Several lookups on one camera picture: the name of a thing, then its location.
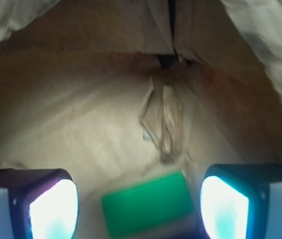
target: crumpled paper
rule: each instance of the crumpled paper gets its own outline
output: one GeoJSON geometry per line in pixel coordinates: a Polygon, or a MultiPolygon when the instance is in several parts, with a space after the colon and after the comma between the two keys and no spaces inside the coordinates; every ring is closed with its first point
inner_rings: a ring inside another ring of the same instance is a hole
{"type": "Polygon", "coordinates": [[[171,84],[151,79],[140,121],[160,150],[162,163],[176,162],[183,148],[184,106],[171,84]]]}

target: green object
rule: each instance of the green object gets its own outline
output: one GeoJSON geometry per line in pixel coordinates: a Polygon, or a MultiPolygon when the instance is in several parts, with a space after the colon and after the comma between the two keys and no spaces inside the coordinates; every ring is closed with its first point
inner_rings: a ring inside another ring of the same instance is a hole
{"type": "Polygon", "coordinates": [[[101,202],[112,238],[144,232],[194,212],[181,172],[104,195],[101,202]]]}

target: green rectangle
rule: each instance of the green rectangle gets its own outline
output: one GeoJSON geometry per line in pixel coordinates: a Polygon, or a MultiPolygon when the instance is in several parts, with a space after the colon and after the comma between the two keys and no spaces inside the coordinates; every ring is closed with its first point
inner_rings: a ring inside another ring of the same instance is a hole
{"type": "Polygon", "coordinates": [[[181,172],[104,195],[101,202],[112,238],[144,232],[194,212],[181,172]]]}

